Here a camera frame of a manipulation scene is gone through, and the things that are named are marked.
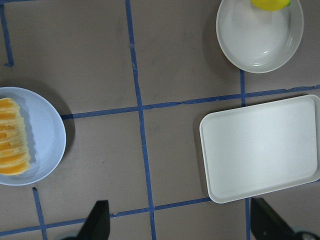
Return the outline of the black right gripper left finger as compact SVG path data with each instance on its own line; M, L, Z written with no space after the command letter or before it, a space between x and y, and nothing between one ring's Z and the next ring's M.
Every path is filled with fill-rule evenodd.
M110 209L108 200L98 200L84 225L76 236L77 240L107 240L110 235Z

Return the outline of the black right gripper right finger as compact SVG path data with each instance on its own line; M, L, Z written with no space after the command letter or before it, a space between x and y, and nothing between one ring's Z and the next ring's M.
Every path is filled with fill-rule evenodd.
M252 198L250 230L256 240L299 240L300 236L263 199Z

